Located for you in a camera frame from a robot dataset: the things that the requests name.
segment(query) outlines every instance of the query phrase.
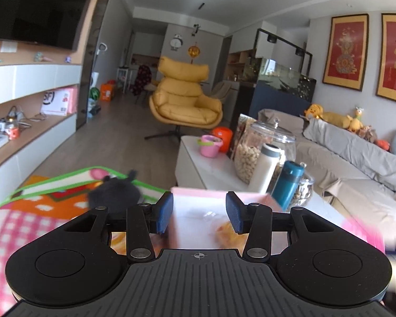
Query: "pink checkered pattern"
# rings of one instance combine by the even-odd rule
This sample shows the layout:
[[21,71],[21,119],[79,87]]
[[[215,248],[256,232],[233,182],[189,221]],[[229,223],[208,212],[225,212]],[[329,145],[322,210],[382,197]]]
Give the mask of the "pink checkered pattern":
[[9,257],[25,244],[66,222],[67,220],[41,217],[33,213],[9,212],[0,230],[0,316],[15,304],[4,275]]

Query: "fish tank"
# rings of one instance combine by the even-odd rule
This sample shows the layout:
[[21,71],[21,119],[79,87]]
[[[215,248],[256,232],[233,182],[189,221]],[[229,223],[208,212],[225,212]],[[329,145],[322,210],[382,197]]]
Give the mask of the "fish tank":
[[271,88],[313,101],[317,81],[279,64],[273,59],[251,58],[247,61],[241,81],[264,82]]

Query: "green mat border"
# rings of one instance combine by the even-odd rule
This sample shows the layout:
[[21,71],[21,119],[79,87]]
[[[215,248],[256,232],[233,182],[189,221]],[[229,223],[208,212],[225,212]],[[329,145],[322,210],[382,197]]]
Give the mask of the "green mat border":
[[[23,187],[18,188],[17,190],[15,190],[10,196],[13,196],[14,194],[16,194],[18,192],[21,192],[21,191],[23,191],[23,190],[25,190],[27,188],[32,188],[32,187],[36,187],[36,186],[39,186],[39,185],[43,185],[45,183],[51,183],[51,182],[58,181],[58,180],[61,180],[61,179],[66,179],[66,178],[69,178],[70,176],[81,174],[81,173],[89,171],[91,169],[103,169],[103,170],[106,170],[110,174],[113,174],[113,175],[117,176],[120,179],[125,179],[127,177],[125,174],[119,173],[118,171],[115,171],[113,169],[102,167],[102,166],[95,166],[95,167],[83,168],[83,169],[79,169],[79,170],[76,170],[76,171],[72,171],[70,173],[63,174],[63,175],[60,175],[60,176],[56,176],[54,178],[47,179],[47,180],[44,180],[44,181],[41,181],[41,182],[38,182],[38,183],[34,183],[32,185],[23,186]],[[21,195],[19,197],[15,197],[13,199],[8,198],[7,200],[5,200],[3,203],[0,204],[0,207],[4,206],[6,204],[9,204],[9,203],[11,203],[13,201],[16,201],[16,200],[36,197],[36,196],[42,195],[42,194],[49,194],[49,193],[56,192],[58,190],[71,189],[71,188],[75,188],[75,187],[78,187],[78,186],[87,185],[89,183],[94,183],[94,182],[97,182],[97,181],[99,181],[99,180],[88,180],[88,181],[74,183],[72,185],[62,186],[62,187],[59,187],[58,189],[54,188],[54,189],[43,190],[43,191],[40,191],[40,192],[35,192],[35,193],[26,194],[26,195]],[[154,190],[156,192],[160,192],[161,194],[166,192],[165,189],[161,189],[161,188],[157,188],[157,187],[148,185],[146,183],[143,183],[142,181],[134,180],[134,181],[132,181],[132,183],[134,185],[136,185],[136,186],[140,186],[140,187],[144,187],[144,188],[147,188],[147,189],[150,189],[150,190]],[[148,198],[150,200],[157,201],[156,198],[153,198],[153,197],[150,197],[150,196],[147,196],[147,195],[144,195],[144,197]]]

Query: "black plush toy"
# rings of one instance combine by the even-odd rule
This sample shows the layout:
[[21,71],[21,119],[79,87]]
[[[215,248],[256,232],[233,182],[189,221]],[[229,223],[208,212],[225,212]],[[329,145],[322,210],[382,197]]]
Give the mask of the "black plush toy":
[[109,209],[109,213],[117,213],[141,203],[144,197],[140,190],[132,184],[136,175],[137,172],[131,170],[125,179],[106,176],[102,185],[88,193],[88,207],[93,209],[105,206]]

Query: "blue water bottle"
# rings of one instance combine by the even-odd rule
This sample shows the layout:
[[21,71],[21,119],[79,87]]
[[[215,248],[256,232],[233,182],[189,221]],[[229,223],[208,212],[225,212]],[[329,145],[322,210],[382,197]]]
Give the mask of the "blue water bottle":
[[289,206],[304,172],[305,168],[298,163],[285,162],[271,194],[284,211]]

